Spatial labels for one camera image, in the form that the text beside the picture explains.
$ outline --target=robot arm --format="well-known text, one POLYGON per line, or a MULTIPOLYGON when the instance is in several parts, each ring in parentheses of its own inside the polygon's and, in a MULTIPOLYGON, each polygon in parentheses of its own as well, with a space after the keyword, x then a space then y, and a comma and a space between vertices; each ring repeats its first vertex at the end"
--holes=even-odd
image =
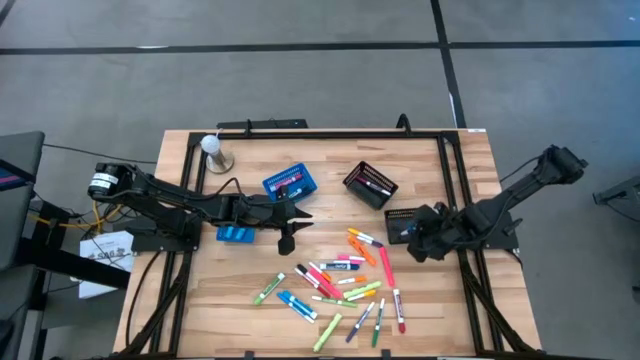
POLYGON ((587 165, 569 149, 551 145, 538 157, 538 164, 530 174, 496 197, 456 213, 443 203, 437 203, 435 210, 423 205, 415 212, 414 225, 401 236, 408 240, 407 250, 419 262, 427 257, 442 260, 453 249, 477 249, 490 242, 496 231, 513 231, 518 225, 501 222, 508 210, 547 185, 574 183, 582 177, 587 165))
POLYGON ((225 186, 215 194, 203 195, 158 180, 129 164, 98 163, 88 193, 93 200, 138 211, 153 220, 159 230, 178 238, 196 231, 196 218, 216 226, 279 229, 281 255, 295 249, 292 235, 297 230, 313 224, 289 223, 293 218, 311 217, 290 200, 272 202, 266 195, 220 194, 225 186))

